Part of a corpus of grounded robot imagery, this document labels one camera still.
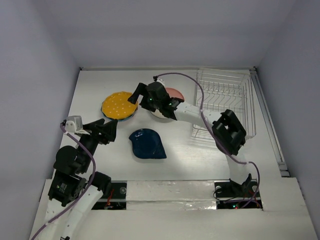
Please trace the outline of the blue polka dot plate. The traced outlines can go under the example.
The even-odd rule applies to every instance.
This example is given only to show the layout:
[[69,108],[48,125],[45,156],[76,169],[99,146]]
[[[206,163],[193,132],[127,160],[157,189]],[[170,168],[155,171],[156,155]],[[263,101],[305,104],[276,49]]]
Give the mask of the blue polka dot plate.
[[[100,108],[100,111],[101,111],[101,113],[102,113],[102,115],[103,115],[104,118],[106,118],[106,119],[108,119],[108,120],[114,120],[114,119],[116,119],[116,118],[108,117],[108,116],[103,112],[103,108],[102,108],[102,107]],[[127,121],[127,120],[131,119],[131,118],[136,114],[137,111],[138,111],[138,107],[133,111],[133,113],[132,113],[131,115],[129,115],[129,116],[127,116],[127,117],[119,118],[119,119],[117,118],[117,120],[118,120],[119,122]]]

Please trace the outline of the yellow polka dot plate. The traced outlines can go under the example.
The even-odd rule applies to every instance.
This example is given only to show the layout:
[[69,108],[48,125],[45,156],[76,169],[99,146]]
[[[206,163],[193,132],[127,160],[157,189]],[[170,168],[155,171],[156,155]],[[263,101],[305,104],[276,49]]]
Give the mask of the yellow polka dot plate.
[[138,101],[136,104],[128,102],[128,98],[131,95],[131,92],[126,91],[112,93],[102,102],[102,111],[108,117],[114,119],[126,118],[130,116],[139,105]]

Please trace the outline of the pink and cream plate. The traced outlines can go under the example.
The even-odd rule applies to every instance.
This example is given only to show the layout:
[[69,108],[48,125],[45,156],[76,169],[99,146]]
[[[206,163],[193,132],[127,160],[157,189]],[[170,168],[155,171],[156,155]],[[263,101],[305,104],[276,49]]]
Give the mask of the pink and cream plate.
[[[185,101],[183,94],[177,89],[166,87],[165,90],[171,98],[178,98],[178,99],[181,99],[183,102]],[[158,119],[168,119],[167,117],[163,116],[158,109],[155,112],[151,111],[150,113]]]

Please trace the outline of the dark blue leaf plate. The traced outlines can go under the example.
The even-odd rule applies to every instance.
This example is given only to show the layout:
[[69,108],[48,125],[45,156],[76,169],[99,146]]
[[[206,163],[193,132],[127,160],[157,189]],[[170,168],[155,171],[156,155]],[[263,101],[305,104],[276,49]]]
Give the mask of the dark blue leaf plate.
[[133,154],[143,160],[162,160],[167,158],[160,135],[153,129],[140,128],[130,134],[128,139]]

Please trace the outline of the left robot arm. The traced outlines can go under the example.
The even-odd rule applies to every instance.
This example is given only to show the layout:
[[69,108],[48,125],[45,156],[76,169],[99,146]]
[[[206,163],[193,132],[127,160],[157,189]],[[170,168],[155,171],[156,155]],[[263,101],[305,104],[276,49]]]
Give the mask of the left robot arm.
[[76,145],[63,146],[56,153],[40,240],[73,240],[92,207],[111,194],[111,177],[96,171],[94,153],[98,145],[115,141],[117,125],[117,120],[102,118],[83,124],[78,115],[61,123],[63,133]]

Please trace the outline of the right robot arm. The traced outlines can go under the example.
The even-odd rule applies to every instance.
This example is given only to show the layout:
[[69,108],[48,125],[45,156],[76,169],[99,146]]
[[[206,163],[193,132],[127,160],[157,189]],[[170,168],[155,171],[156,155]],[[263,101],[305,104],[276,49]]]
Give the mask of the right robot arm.
[[235,198],[245,196],[250,189],[252,175],[247,167],[248,162],[236,156],[246,143],[247,132],[232,110],[217,113],[189,104],[181,98],[171,97],[158,81],[148,85],[139,83],[127,101],[135,104],[139,96],[142,96],[139,105],[145,110],[158,110],[168,119],[207,128],[217,148],[225,154],[230,173],[228,190]]

